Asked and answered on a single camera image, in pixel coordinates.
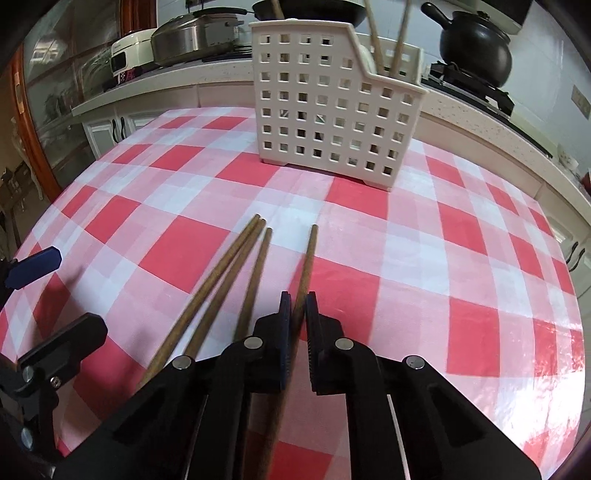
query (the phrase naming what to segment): blue clamp handle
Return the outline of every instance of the blue clamp handle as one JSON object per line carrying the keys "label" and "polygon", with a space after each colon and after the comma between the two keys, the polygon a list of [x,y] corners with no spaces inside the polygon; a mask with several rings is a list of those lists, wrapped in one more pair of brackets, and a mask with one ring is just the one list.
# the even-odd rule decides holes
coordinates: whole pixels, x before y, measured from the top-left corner
{"label": "blue clamp handle", "polygon": [[29,283],[57,270],[61,265],[61,253],[49,247],[14,264],[4,281],[7,288],[20,290]]}

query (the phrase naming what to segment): wooden chopstick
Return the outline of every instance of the wooden chopstick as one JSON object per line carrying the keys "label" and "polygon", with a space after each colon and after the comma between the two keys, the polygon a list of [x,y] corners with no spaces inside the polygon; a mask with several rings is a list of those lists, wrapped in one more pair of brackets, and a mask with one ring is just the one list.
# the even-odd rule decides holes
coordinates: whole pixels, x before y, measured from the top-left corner
{"label": "wooden chopstick", "polygon": [[283,415],[285,413],[285,405],[287,404],[287,394],[291,385],[291,377],[293,373],[293,366],[296,362],[297,346],[300,340],[300,331],[302,322],[304,320],[304,304],[306,302],[306,295],[310,289],[310,279],[312,276],[312,267],[314,265],[314,252],[316,251],[316,242],[318,239],[318,225],[312,225],[310,231],[310,238],[308,240],[308,248],[306,249],[306,256],[304,257],[304,265],[301,270],[300,284],[295,298],[294,311],[291,316],[291,332],[290,332],[290,364],[291,368],[287,376],[287,384],[285,390],[281,392],[269,405],[270,416],[267,424],[267,431],[265,432],[265,440],[261,451],[261,459],[256,473],[256,480],[266,480],[271,469],[271,462],[275,445],[279,437],[279,428]]}
{"label": "wooden chopstick", "polygon": [[374,48],[375,68],[378,75],[383,75],[385,73],[384,56],[382,55],[382,44],[378,38],[378,27],[375,24],[374,12],[371,10],[370,0],[363,0],[363,4],[365,5],[365,12],[368,17],[369,39]]}
{"label": "wooden chopstick", "polygon": [[279,3],[279,0],[271,0],[271,5],[273,6],[275,20],[285,20],[285,15],[283,14],[283,10],[281,9],[281,4]]}
{"label": "wooden chopstick", "polygon": [[238,316],[236,330],[234,331],[235,342],[248,335],[248,327],[252,319],[252,311],[255,306],[256,293],[258,291],[259,283],[261,282],[262,270],[265,267],[265,260],[267,259],[267,253],[269,251],[269,245],[271,244],[272,235],[272,228],[265,230],[265,236],[262,239],[261,248],[259,249],[255,266],[252,268],[251,279],[248,282],[244,302],[242,303],[240,315]]}
{"label": "wooden chopstick", "polygon": [[236,237],[236,239],[232,242],[226,253],[224,253],[217,265],[213,268],[211,273],[195,292],[195,295],[187,304],[181,313],[181,316],[178,318],[173,328],[164,339],[164,342],[154,355],[154,358],[148,365],[142,380],[138,384],[138,389],[143,387],[152,378],[154,378],[154,376],[160,372],[160,370],[162,370],[164,365],[166,365],[167,360],[169,359],[170,355],[172,355],[174,348],[177,346],[179,340],[185,333],[185,330],[187,330],[187,327],[203,305],[203,302],[207,299],[234,257],[238,254],[238,251],[242,245],[247,241],[251,232],[257,226],[260,218],[261,216],[258,214],[252,217],[251,221],[248,222],[246,227],[244,227],[244,230],[240,232],[238,237]]}
{"label": "wooden chopstick", "polygon": [[248,255],[252,251],[253,247],[255,246],[256,240],[258,239],[259,235],[261,234],[263,228],[265,227],[266,221],[260,219],[246,242],[244,246],[241,248],[240,253],[234,260],[234,263],[230,267],[230,270],[224,277],[219,289],[217,290],[216,294],[212,298],[212,302],[208,305],[207,310],[203,314],[199,325],[197,325],[197,329],[193,333],[187,348],[184,351],[185,355],[190,356],[191,358],[197,358],[199,354],[199,350],[205,341],[209,330],[212,327],[213,321],[215,320],[217,314],[219,313],[220,309],[222,308],[222,304],[224,300],[226,300],[226,296],[228,296],[228,292],[230,288],[234,284],[236,277],[240,273],[240,270],[246,263],[246,259]]}
{"label": "wooden chopstick", "polygon": [[396,41],[396,48],[394,49],[394,57],[390,64],[390,71],[388,76],[390,78],[400,77],[400,64],[402,63],[402,51],[404,50],[404,41],[406,40],[406,30],[408,27],[408,17],[410,16],[410,9],[413,0],[406,0],[404,4],[404,13],[402,15],[402,22],[400,23],[400,31],[398,32],[398,40]]}

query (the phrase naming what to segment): white wall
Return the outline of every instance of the white wall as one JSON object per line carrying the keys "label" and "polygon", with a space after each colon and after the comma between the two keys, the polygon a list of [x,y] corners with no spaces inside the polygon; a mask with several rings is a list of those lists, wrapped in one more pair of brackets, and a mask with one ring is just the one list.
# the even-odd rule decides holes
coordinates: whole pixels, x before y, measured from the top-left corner
{"label": "white wall", "polygon": [[[252,3],[253,0],[215,0],[206,6],[251,9]],[[426,62],[432,63],[440,58],[441,27],[421,13],[422,3],[423,0],[413,0],[407,43],[423,48]],[[434,3],[449,17],[458,9],[441,0]],[[379,35],[398,36],[403,4],[403,0],[372,0]],[[158,25],[183,13],[184,0],[158,0]],[[248,24],[254,17],[248,15],[244,20]],[[367,22],[357,30],[368,33]],[[249,41],[248,35],[243,35],[241,41]],[[503,90],[515,102],[515,112],[553,143],[563,144],[582,166],[591,168],[591,122],[570,100],[573,84],[591,100],[591,72],[558,23],[536,2],[521,32],[512,37],[511,52],[513,69]]]}

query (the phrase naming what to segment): cooking pot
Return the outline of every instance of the cooking pot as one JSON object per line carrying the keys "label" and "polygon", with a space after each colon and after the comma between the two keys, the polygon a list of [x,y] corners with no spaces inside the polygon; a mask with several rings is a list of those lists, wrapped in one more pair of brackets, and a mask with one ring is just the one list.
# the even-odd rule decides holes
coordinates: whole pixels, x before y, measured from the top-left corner
{"label": "cooking pot", "polygon": [[431,2],[422,4],[421,11],[443,28],[439,52],[446,63],[493,87],[505,84],[513,64],[511,40],[485,12],[454,12],[450,20]]}
{"label": "cooking pot", "polygon": [[243,8],[213,7],[169,20],[152,35],[154,61],[168,66],[231,51],[236,42],[234,27],[244,23],[236,15],[247,13]]}
{"label": "cooking pot", "polygon": [[[350,0],[280,0],[285,18],[299,20],[332,20],[358,27],[365,20],[365,7]],[[271,0],[252,6],[257,20],[276,20]]]}

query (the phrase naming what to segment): stainless steel pot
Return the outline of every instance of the stainless steel pot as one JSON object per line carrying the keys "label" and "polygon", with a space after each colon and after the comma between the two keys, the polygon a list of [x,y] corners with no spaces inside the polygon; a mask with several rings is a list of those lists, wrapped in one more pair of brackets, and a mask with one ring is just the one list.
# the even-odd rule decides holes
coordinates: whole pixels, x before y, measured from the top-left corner
{"label": "stainless steel pot", "polygon": [[247,13],[243,8],[213,7],[169,20],[152,35],[154,61],[168,66],[231,51],[234,28],[244,23],[236,15]]}

